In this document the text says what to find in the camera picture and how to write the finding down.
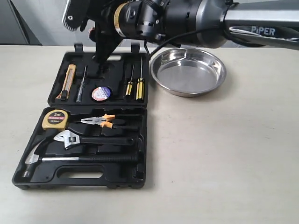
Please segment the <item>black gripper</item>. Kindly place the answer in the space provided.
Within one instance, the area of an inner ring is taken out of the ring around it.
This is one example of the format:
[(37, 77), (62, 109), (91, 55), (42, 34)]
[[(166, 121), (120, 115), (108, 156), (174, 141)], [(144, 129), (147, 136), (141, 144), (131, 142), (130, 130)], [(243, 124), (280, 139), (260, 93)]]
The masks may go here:
[(96, 43), (95, 61), (103, 66), (123, 38), (114, 27), (114, 13), (122, 0), (88, 0), (80, 31), (84, 31), (89, 20), (94, 26), (89, 31), (89, 39)]

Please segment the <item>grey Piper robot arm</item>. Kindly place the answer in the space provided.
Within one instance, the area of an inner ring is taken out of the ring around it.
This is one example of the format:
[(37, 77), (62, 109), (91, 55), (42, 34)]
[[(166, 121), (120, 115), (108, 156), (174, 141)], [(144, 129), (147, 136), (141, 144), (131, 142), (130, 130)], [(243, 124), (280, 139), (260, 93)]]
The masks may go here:
[(80, 28), (92, 20), (97, 60), (106, 60), (124, 39), (179, 47), (218, 48), (226, 41), (246, 47), (299, 48), (299, 3), (275, 0), (83, 0)]

